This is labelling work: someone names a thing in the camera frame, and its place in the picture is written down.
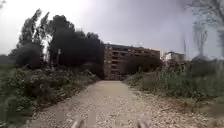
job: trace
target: tall building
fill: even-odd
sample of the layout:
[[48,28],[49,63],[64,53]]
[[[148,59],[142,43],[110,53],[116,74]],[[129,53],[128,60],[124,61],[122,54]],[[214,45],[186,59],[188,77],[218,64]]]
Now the tall building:
[[114,44],[105,44],[104,54],[104,73],[108,80],[118,80],[123,77],[126,57],[128,56],[155,56],[160,58],[160,51],[158,50]]

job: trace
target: tall tree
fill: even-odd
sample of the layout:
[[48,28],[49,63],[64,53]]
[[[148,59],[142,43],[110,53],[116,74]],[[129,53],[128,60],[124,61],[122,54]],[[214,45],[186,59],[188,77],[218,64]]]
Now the tall tree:
[[207,31],[205,25],[200,22],[194,24],[194,41],[198,48],[199,56],[203,56],[204,44],[207,40]]
[[[223,0],[193,0],[191,7],[196,8],[196,16],[203,15],[206,17],[205,23],[210,25],[217,24],[224,27],[224,1]],[[224,56],[224,30],[218,30],[222,53]]]
[[46,37],[48,15],[47,13],[37,25],[42,11],[36,10],[31,18],[28,18],[21,31],[19,42],[15,49],[10,53],[10,56],[19,67],[27,66],[29,68],[39,68],[43,61],[43,40]]
[[22,28],[21,35],[19,37],[19,42],[17,47],[24,46],[28,43],[34,42],[35,32],[36,32],[36,22],[39,19],[42,11],[40,9],[36,10],[34,15],[31,18],[28,18]]
[[6,1],[5,0],[0,0],[0,9],[2,9],[3,8],[3,5],[6,3]]
[[54,16],[49,26],[52,36],[49,44],[51,63],[66,67],[88,65],[93,73],[103,76],[104,45],[97,34],[76,31],[74,24],[63,15]]

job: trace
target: ground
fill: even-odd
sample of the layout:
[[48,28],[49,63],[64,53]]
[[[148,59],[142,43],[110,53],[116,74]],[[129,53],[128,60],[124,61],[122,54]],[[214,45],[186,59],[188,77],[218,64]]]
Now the ground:
[[197,128],[208,119],[183,114],[168,100],[144,96],[120,81],[101,81],[80,94],[37,113],[27,128],[70,128],[84,119],[88,128],[134,128],[138,120],[150,128]]

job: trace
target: vegetation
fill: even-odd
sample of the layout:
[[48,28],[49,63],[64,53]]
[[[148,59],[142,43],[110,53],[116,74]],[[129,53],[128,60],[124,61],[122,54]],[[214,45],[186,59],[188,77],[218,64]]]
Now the vegetation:
[[153,56],[130,56],[127,58],[125,73],[133,75],[137,72],[155,71],[160,67],[162,67],[162,62],[159,58]]
[[65,70],[2,69],[0,77],[1,126],[19,126],[36,111],[82,90],[95,78]]
[[[223,27],[224,10],[222,0],[193,0],[190,7],[194,8],[194,14],[199,17],[199,22],[203,22],[217,28]],[[220,34],[220,46],[223,51],[222,55],[224,56],[224,31],[222,29],[217,30]]]
[[[75,30],[74,24],[63,15],[48,20],[49,13],[46,13],[37,24],[41,14],[42,11],[38,9],[25,21],[19,42],[10,53],[15,66],[38,69],[46,66],[46,63],[48,66],[67,68],[88,65],[90,71],[103,78],[104,45],[98,35]],[[49,59],[44,58],[43,54],[43,42],[46,41],[49,44]]]
[[181,72],[136,74],[127,79],[127,82],[142,91],[165,96],[193,98],[197,101],[217,98],[224,95],[224,73],[222,71],[217,75],[215,64],[216,61],[208,61],[199,70],[192,70],[189,66]]
[[49,13],[41,14],[38,9],[25,21],[16,48],[0,56],[0,127],[19,127],[104,77],[98,35],[75,30],[63,15],[48,20]]

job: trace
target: overcast sky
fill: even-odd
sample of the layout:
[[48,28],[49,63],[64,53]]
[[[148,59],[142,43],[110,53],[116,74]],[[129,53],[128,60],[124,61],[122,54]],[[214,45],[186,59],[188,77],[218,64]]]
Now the overcast sky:
[[[97,33],[104,43],[143,46],[163,52],[183,53],[184,37],[189,57],[197,54],[192,38],[194,17],[180,0],[7,0],[0,11],[0,54],[18,42],[25,19],[40,8],[65,15],[76,28]],[[209,29],[205,53],[220,57],[217,34]]]

